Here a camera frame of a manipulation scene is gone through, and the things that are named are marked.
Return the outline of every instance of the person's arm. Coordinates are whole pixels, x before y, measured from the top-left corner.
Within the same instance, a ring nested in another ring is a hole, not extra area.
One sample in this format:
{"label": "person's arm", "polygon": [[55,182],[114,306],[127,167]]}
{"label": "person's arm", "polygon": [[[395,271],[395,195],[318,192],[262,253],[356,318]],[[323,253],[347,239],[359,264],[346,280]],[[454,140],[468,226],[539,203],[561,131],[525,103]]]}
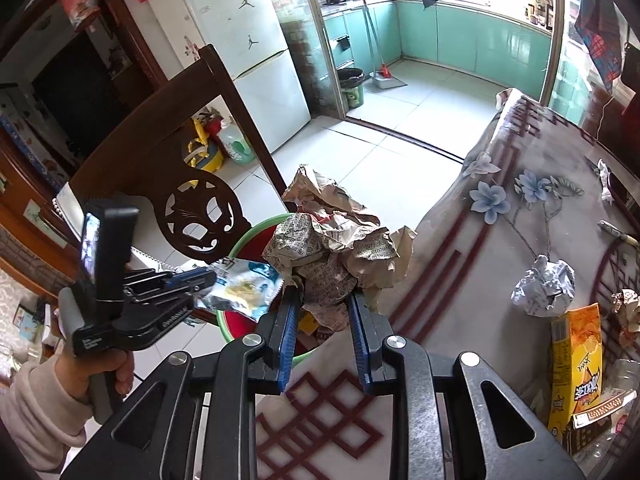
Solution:
{"label": "person's arm", "polygon": [[0,418],[36,471],[59,470],[68,449],[84,445],[84,424],[92,416],[89,376],[108,370],[116,370],[117,391],[129,393],[132,354],[109,350],[75,358],[63,351],[41,365],[26,363],[0,397]]}

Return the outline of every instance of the silver screw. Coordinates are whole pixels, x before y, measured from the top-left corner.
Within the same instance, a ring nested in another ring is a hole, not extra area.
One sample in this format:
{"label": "silver screw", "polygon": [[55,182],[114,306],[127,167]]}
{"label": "silver screw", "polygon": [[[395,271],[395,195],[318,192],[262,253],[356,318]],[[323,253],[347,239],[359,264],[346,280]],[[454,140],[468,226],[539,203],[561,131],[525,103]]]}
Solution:
{"label": "silver screw", "polygon": [[480,364],[480,358],[478,354],[474,354],[473,352],[465,352],[460,356],[460,360],[462,364],[467,366],[478,366]]}
{"label": "silver screw", "polygon": [[173,366],[180,366],[187,362],[189,356],[185,352],[174,352],[169,356],[169,364]]}
{"label": "silver screw", "polygon": [[390,335],[386,338],[386,344],[391,346],[391,348],[404,348],[406,339],[401,335]]}
{"label": "silver screw", "polygon": [[258,334],[247,334],[242,338],[242,342],[247,346],[258,346],[262,338]]}

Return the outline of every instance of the trash bin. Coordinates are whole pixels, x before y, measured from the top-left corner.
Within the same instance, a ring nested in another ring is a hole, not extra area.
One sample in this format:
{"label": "trash bin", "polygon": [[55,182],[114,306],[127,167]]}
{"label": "trash bin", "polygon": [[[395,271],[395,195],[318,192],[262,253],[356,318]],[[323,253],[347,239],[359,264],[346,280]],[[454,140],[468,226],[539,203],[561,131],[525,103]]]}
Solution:
{"label": "trash bin", "polygon": [[[276,231],[277,225],[284,222],[289,216],[291,216],[291,213],[273,216],[252,227],[242,238],[238,240],[238,243],[234,245],[229,256],[232,258],[242,258],[244,260],[263,262],[264,259],[262,257],[262,251],[266,247],[267,243],[269,243],[269,240],[271,240],[273,233]],[[272,308],[276,308],[279,304],[280,296],[278,295],[272,304]],[[255,330],[256,323],[237,312],[230,310],[217,310],[216,315],[220,331],[227,343]],[[293,365],[295,366],[302,362],[311,354],[311,352],[313,352],[313,350],[307,351],[300,345],[300,343],[296,343]]]}
{"label": "trash bin", "polygon": [[364,92],[362,83],[364,72],[359,68],[339,68],[338,80],[340,81],[340,91],[347,99],[350,109],[362,106],[364,103]]}

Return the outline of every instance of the wooden chair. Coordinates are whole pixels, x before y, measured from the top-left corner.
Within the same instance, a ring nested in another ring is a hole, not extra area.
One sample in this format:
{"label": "wooden chair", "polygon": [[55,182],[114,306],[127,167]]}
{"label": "wooden chair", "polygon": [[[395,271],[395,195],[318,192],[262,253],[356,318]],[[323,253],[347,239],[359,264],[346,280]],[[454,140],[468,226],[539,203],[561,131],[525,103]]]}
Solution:
{"label": "wooden chair", "polygon": [[[109,197],[116,191],[146,196],[167,241],[185,256],[210,263],[227,256],[251,225],[242,216],[238,197],[222,179],[182,160],[184,141],[194,138],[191,116],[222,96],[278,194],[282,195],[286,185],[222,60],[211,45],[199,54],[198,61],[162,86],[109,134],[70,185],[84,200]],[[191,180],[198,181],[195,188],[178,190]],[[213,197],[221,212],[215,221],[207,213]],[[206,229],[201,239],[183,232],[193,223]]]}

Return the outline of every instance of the beige sleeve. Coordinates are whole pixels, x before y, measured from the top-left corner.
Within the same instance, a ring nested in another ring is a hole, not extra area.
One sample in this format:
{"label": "beige sleeve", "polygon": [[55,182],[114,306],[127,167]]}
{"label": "beige sleeve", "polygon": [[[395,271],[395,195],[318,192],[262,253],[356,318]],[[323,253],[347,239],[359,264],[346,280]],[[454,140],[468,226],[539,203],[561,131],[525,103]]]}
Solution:
{"label": "beige sleeve", "polygon": [[57,470],[69,447],[84,446],[84,424],[92,416],[91,406],[63,389],[54,372],[57,360],[54,355],[41,365],[26,363],[0,396],[2,422],[38,472]]}

